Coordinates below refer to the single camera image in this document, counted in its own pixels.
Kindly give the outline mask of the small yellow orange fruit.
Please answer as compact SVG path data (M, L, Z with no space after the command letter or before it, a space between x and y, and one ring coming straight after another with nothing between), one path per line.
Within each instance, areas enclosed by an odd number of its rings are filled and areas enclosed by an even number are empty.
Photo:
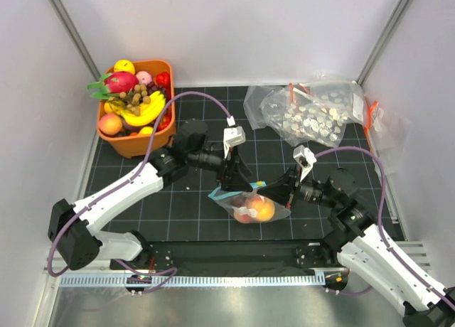
M248 203L251 208L257 210L256 221L259 221L260 223L268 222L274 217L275 206L272 200L257 195L254 198L251 198Z

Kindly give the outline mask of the blue zip top bag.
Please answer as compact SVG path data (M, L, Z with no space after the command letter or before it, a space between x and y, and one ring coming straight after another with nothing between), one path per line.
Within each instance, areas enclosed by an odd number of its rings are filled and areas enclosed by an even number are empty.
M257 193L266 184L265 181L251 183L251 193L222 191L218 186L208 197L242 224L270 223L289 217L290 209Z

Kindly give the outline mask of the pink peach with leaf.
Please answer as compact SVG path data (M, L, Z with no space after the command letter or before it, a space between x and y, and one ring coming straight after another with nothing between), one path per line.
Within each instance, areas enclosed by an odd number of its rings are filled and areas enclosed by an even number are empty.
M256 222L257 210L251 208L247 200L234 200L232 208L234 219L239 223L250 224Z

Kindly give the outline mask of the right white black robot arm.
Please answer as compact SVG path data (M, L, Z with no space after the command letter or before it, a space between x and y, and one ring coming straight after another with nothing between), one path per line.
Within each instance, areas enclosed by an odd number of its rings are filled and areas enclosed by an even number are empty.
M288 208L298 200L330 208L332 231L321 241L321 261L359 275L394 306L405 326L454 325L454 288L431 277L379 226L346 169L318 183L301 180L291 167L257 192Z

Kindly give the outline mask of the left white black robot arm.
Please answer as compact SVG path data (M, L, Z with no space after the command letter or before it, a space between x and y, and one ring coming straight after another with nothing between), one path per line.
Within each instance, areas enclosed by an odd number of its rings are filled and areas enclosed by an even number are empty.
M183 178L189 168L212 171L224 191L250 192L250 171L238 146L246 140L239 125L226 127L220 148L207 146L208 125L185 122L171 143L152 151L131 172L90 197L70 204L65 199L52 208L48 238L70 270L94 260L119 259L135 270L147 268L153 257L149 242L137 231L115 233L104 226L145 197Z

